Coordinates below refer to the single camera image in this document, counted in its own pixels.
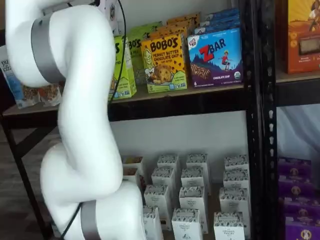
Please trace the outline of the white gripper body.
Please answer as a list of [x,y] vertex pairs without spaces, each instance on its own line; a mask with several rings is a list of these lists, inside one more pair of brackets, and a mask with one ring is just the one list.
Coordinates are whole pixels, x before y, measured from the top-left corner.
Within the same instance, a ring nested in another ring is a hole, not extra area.
[[116,0],[100,0],[98,9],[104,14],[108,20],[114,36],[118,35],[117,20],[117,1]]

